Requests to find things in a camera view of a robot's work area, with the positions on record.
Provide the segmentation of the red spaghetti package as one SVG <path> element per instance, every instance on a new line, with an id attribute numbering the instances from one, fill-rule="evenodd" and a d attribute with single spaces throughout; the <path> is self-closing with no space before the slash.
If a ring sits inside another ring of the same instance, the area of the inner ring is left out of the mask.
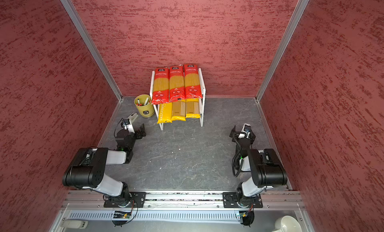
<path id="1" fill-rule="evenodd" d="M 171 66 L 170 68 L 170 102 L 186 99 L 185 77 L 182 65 Z"/>
<path id="2" fill-rule="evenodd" d="M 203 98 L 198 66 L 184 64 L 186 99 Z"/>
<path id="3" fill-rule="evenodd" d="M 167 67 L 155 69 L 152 104 L 169 103 L 169 78 L 170 71 Z"/>

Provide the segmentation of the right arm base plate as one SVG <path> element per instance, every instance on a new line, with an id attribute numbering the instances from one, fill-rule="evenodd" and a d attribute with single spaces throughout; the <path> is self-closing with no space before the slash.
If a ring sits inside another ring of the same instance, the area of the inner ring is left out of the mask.
<path id="1" fill-rule="evenodd" d="M 224 208 L 238 209 L 254 209 L 263 208 L 263 202 L 260 194 L 253 197 L 245 197 L 235 192 L 224 192 L 223 194 Z"/>

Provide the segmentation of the yellow pasta package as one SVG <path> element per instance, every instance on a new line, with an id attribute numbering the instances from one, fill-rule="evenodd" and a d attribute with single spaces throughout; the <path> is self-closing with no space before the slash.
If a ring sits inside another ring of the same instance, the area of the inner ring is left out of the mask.
<path id="1" fill-rule="evenodd" d="M 186 121 L 186 101 L 179 100 L 172 102 L 172 117 L 171 121 Z"/>
<path id="2" fill-rule="evenodd" d="M 200 116 L 200 106 L 199 98 L 188 98 L 186 100 L 186 118 L 190 119 L 199 119 Z"/>
<path id="3" fill-rule="evenodd" d="M 172 103 L 163 103 L 159 105 L 158 124 L 172 123 Z"/>

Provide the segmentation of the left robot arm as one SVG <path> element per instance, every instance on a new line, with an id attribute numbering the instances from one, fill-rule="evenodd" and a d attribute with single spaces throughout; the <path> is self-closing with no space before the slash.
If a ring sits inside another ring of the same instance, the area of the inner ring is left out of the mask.
<path id="1" fill-rule="evenodd" d="M 126 208 L 134 206 L 135 199 L 128 185 L 105 174 L 107 165 L 129 164 L 133 158 L 133 148 L 137 140 L 146 136 L 145 125 L 136 131 L 123 126 L 116 135 L 117 149 L 81 148 L 71 161 L 62 177 L 65 187 L 79 190 L 92 190 L 104 195 L 105 207 Z"/>

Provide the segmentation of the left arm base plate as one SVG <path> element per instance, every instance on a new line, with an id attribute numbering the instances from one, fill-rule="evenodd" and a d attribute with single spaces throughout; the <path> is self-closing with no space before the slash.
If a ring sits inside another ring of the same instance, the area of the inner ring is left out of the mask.
<path id="1" fill-rule="evenodd" d="M 146 192 L 129 192 L 128 198 L 124 196 L 111 197 L 104 195 L 104 208 L 143 208 L 146 195 Z"/>

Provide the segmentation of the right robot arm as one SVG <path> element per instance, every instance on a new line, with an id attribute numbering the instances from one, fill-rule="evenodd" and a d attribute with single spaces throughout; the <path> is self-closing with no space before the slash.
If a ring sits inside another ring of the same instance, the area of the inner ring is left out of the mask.
<path id="1" fill-rule="evenodd" d="M 230 138 L 236 144 L 231 162 L 233 176 L 236 178 L 240 173 L 251 174 L 251 177 L 240 183 L 237 188 L 236 200 L 241 207 L 250 206 L 252 200 L 267 189 L 288 183 L 286 170 L 275 150 L 260 151 L 253 148 L 256 135 L 249 124 L 244 124 L 239 132 L 233 127 Z"/>

